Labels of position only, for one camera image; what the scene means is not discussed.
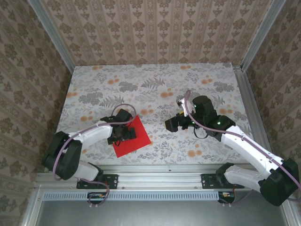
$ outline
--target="red square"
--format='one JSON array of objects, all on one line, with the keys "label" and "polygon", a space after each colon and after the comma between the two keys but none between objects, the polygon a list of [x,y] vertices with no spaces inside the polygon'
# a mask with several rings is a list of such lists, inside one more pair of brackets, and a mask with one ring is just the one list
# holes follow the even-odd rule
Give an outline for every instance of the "red square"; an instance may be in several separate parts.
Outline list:
[{"label": "red square", "polygon": [[113,144],[117,158],[126,155],[130,152],[136,151],[151,143],[149,136],[147,135],[145,128],[137,115],[132,121],[129,128],[134,128],[136,133],[136,138],[131,140],[122,141],[119,146]]}]

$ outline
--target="floral tabletop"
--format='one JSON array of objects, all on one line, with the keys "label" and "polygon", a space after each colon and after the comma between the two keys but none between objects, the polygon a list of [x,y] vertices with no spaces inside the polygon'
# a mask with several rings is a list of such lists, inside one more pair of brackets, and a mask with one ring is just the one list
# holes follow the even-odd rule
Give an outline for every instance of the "floral tabletop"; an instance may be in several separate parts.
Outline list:
[{"label": "floral tabletop", "polygon": [[[197,164],[245,163],[246,160],[215,138],[198,139],[193,129],[171,133],[164,121],[181,111],[176,101],[191,90],[190,100],[206,95],[217,110],[234,120],[252,137],[250,125],[229,63],[77,66],[63,107],[57,131],[87,128],[114,106],[132,104],[139,114],[151,144],[117,158],[102,140],[82,150],[81,159],[94,164]],[[129,107],[124,109],[133,113]],[[196,130],[199,137],[205,133]]]}]

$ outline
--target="metal bracket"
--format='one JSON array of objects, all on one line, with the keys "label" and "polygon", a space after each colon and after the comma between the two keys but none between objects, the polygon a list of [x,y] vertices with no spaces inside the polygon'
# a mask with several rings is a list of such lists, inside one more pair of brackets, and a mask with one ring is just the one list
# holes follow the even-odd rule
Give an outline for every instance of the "metal bracket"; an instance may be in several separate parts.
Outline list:
[{"label": "metal bracket", "polygon": [[[118,185],[118,174],[103,174],[103,179],[101,182],[107,184],[110,189],[117,189]],[[76,184],[77,189],[104,189],[103,185],[90,184],[85,181],[78,179]]]},{"label": "metal bracket", "polygon": [[233,185],[228,183],[224,183],[223,185],[216,178],[215,173],[205,173],[202,174],[202,187],[203,189],[233,189],[235,186],[236,189],[245,188],[241,185]]}]

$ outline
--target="patterned wallpaper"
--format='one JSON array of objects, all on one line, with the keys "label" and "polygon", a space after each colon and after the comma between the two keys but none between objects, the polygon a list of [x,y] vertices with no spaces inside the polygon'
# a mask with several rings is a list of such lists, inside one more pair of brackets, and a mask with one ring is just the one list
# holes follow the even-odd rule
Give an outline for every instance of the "patterned wallpaper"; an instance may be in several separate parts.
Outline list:
[{"label": "patterned wallpaper", "polygon": [[25,0],[0,1],[0,225],[18,225],[70,73]]},{"label": "patterned wallpaper", "polygon": [[286,1],[247,74],[272,150],[301,169],[301,1]]},{"label": "patterned wallpaper", "polygon": [[240,64],[272,0],[42,0],[75,65]]}]

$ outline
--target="white robotic arm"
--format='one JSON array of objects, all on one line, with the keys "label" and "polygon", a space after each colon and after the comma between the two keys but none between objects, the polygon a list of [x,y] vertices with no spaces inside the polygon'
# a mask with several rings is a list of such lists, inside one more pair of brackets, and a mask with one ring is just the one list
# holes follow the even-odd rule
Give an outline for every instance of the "white robotic arm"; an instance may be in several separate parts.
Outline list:
[{"label": "white robotic arm", "polygon": [[[241,134],[251,140],[255,145],[261,148],[265,153],[274,158],[279,164],[282,164],[283,159],[265,150],[251,138],[249,138],[238,126],[231,126],[226,131]],[[223,134],[222,140],[224,144],[230,146],[239,154],[241,154],[249,163],[251,163],[258,171],[242,169],[238,166],[231,166],[225,172],[226,179],[231,184],[239,184],[249,187],[255,191],[260,191],[259,181],[267,179],[271,175],[271,170],[276,170],[278,166],[272,163],[262,153],[258,152],[246,141],[231,135]]]},{"label": "white robotic arm", "polygon": [[[91,163],[80,161],[81,150],[103,139],[107,139],[108,144],[111,145],[114,142],[136,138],[135,129],[128,128],[126,125],[131,118],[129,112],[121,109],[116,116],[100,119],[94,126],[82,130],[83,133],[81,131],[69,134],[62,131],[56,133],[42,164],[50,170],[55,168],[55,174],[64,180],[71,177],[95,180],[102,170]],[[62,155],[55,165],[60,152]]]},{"label": "white robotic arm", "polygon": [[299,181],[298,165],[295,161],[292,159],[284,161],[270,153],[249,138],[230,118],[217,115],[208,97],[194,98],[192,110],[186,99],[187,97],[178,102],[184,109],[183,113],[178,113],[165,121],[167,130],[177,132],[178,127],[182,129],[202,127],[208,136],[233,148],[257,169],[257,171],[247,170],[226,163],[216,171],[216,178],[221,187],[224,186],[223,183],[246,186],[260,192],[275,206],[281,205],[297,189],[297,184],[290,178],[291,176]]}]

